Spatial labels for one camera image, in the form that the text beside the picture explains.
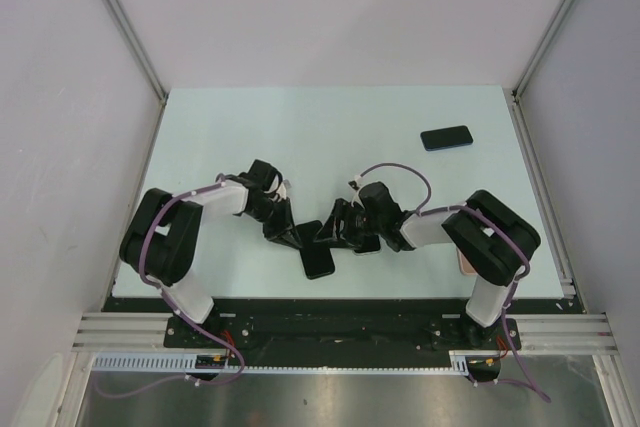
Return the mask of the pink phone case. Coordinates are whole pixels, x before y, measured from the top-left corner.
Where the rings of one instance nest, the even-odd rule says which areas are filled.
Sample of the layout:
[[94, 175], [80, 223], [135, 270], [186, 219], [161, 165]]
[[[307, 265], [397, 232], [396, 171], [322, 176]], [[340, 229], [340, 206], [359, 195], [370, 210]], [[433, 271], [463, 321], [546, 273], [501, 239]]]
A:
[[460, 272], [462, 275], [474, 276], [477, 274], [474, 267], [471, 265], [469, 260], [464, 256], [464, 254], [460, 250], [457, 251], [457, 257], [458, 257]]

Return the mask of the right aluminium frame post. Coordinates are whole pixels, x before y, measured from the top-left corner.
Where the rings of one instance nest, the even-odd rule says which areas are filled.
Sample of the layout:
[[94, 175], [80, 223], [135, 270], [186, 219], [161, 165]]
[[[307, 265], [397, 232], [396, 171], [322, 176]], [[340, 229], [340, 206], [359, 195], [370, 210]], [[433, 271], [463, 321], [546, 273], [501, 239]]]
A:
[[569, 15], [578, 0], [560, 0], [547, 23], [543, 34], [537, 42], [533, 53], [525, 64], [523, 72], [518, 77], [511, 95], [515, 102], [520, 102], [526, 92], [534, 74], [539, 69], [547, 52], [552, 47], [556, 37], [569, 18]]

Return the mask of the aluminium front rail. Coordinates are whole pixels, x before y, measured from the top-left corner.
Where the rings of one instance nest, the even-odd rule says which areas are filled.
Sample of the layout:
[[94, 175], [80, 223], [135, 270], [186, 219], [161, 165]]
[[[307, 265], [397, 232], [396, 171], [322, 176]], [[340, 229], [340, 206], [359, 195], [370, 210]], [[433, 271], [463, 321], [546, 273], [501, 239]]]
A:
[[168, 313], [86, 313], [73, 341], [75, 351], [163, 350]]

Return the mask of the black phone case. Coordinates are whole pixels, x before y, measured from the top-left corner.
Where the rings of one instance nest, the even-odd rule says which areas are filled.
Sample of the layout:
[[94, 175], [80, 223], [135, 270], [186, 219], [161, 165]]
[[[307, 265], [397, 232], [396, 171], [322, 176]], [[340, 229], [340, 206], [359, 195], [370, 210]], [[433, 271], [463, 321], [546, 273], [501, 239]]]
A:
[[309, 280], [316, 280], [335, 273], [335, 264], [329, 246], [315, 241], [322, 223], [314, 220], [300, 224], [297, 231], [302, 247], [299, 250], [305, 276]]

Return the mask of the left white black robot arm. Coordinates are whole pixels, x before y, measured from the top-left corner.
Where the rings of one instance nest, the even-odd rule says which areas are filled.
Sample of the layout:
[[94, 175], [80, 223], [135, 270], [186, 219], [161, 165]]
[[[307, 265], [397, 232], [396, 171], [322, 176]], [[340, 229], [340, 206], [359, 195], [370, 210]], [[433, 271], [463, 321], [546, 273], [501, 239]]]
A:
[[246, 172], [220, 174], [212, 185], [173, 195], [148, 190], [119, 248], [122, 262], [160, 292], [174, 313], [188, 320], [186, 334], [197, 345], [214, 344], [220, 321], [210, 314], [213, 298], [191, 271], [200, 227], [227, 216], [247, 215], [262, 225], [264, 238], [300, 250], [285, 179], [273, 165], [256, 159]]

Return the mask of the aluminium frame post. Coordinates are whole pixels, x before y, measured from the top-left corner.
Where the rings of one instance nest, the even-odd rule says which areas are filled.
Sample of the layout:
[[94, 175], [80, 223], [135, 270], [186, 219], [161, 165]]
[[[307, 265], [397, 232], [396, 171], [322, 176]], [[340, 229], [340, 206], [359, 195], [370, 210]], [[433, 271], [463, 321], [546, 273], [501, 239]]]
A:
[[161, 106], [166, 105], [168, 91], [164, 87], [121, 0], [102, 0], [125, 46]]
[[569, 15], [578, 0], [560, 0], [547, 23], [543, 34], [537, 42], [533, 53], [525, 64], [523, 72], [518, 77], [511, 95], [515, 102], [520, 102], [526, 92], [534, 74], [539, 69], [547, 52], [552, 47], [556, 37], [569, 18]]

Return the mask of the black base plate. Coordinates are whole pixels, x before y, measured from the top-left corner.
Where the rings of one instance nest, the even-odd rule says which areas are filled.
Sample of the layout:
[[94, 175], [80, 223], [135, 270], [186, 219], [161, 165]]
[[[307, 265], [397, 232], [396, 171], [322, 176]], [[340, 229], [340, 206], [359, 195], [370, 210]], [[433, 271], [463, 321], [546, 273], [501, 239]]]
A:
[[462, 314], [460, 299], [435, 301], [319, 301], [221, 299], [197, 332], [171, 314], [163, 329], [168, 348], [212, 348], [212, 333], [240, 350], [274, 341], [409, 341], [431, 350], [489, 350], [507, 338], [518, 342], [529, 318], [565, 319], [584, 310], [576, 299], [515, 300], [505, 322], [478, 327]]

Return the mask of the black teal phone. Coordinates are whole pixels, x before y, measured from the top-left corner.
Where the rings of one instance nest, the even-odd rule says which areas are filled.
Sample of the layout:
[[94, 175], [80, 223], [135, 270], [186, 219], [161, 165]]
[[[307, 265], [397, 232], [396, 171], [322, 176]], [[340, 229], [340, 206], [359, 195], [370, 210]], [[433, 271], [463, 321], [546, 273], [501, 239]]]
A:
[[356, 255], [367, 255], [378, 253], [381, 250], [381, 243], [378, 236], [366, 236], [362, 243], [353, 249]]

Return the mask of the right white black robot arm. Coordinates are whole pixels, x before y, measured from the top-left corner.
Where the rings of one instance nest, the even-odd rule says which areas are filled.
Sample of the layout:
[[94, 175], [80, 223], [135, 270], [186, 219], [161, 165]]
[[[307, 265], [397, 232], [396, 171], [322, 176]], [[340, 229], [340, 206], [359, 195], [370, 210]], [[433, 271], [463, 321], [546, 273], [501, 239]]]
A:
[[379, 241], [394, 252], [454, 244], [477, 275], [461, 315], [462, 338], [473, 348], [496, 338], [497, 324], [541, 245], [536, 229], [486, 190], [460, 205], [419, 212], [402, 209], [382, 182], [358, 188], [351, 201], [336, 200], [313, 240], [354, 252]]

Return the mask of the dark blue phone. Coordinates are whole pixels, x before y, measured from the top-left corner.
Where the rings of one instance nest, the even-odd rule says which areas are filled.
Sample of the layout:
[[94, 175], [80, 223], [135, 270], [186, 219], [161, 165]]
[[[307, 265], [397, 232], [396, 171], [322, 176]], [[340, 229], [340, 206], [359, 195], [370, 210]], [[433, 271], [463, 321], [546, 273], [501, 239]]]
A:
[[469, 146], [474, 142], [470, 130], [464, 125], [423, 131], [420, 140], [427, 152]]

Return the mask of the clear phone case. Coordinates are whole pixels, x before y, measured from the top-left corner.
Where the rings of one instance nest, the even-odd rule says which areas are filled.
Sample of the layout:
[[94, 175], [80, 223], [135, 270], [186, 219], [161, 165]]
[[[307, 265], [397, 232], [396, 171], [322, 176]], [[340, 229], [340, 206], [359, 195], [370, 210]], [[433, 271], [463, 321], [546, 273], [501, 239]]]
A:
[[381, 251], [381, 244], [378, 238], [374, 238], [370, 241], [364, 242], [357, 248], [353, 249], [355, 255], [371, 255]]

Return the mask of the left aluminium frame post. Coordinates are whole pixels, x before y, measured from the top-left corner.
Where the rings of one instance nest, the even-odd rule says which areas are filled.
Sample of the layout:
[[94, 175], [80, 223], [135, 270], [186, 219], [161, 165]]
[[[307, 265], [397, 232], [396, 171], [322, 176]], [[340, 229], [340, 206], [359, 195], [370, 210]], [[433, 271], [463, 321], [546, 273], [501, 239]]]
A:
[[164, 87], [121, 0], [102, 0], [125, 46], [161, 106], [166, 105], [168, 91]]

